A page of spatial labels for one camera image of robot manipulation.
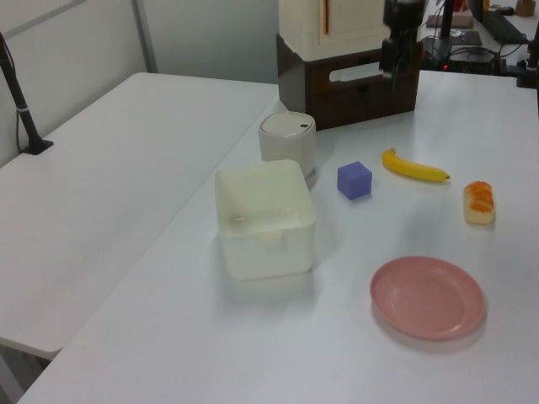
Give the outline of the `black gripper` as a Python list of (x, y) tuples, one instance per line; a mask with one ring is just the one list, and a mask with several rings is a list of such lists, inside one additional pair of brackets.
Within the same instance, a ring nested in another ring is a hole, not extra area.
[[(390, 39), (385, 39), (381, 47), (380, 69), (386, 79), (392, 78), (395, 87), (399, 76), (409, 69), (412, 56), (412, 40), (417, 38), (418, 28), (424, 17), (423, 0), (386, 0), (384, 2), (383, 23), (390, 29)], [(398, 44), (394, 67), (394, 40)]]

